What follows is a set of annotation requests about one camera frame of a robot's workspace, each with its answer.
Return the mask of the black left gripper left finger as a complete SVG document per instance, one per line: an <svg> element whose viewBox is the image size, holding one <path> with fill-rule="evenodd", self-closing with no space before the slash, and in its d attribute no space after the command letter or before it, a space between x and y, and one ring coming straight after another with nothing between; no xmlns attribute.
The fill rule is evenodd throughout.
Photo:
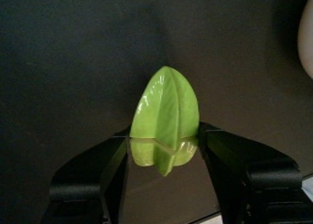
<svg viewBox="0 0 313 224"><path fill-rule="evenodd" d="M120 224L129 128L74 156L49 182L40 224Z"/></svg>

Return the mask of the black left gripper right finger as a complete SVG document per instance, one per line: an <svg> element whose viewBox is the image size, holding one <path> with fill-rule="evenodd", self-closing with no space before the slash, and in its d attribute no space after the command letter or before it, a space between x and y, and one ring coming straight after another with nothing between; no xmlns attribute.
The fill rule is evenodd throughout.
<svg viewBox="0 0 313 224"><path fill-rule="evenodd" d="M207 123L198 139L223 224L313 224L313 201L287 155Z"/></svg>

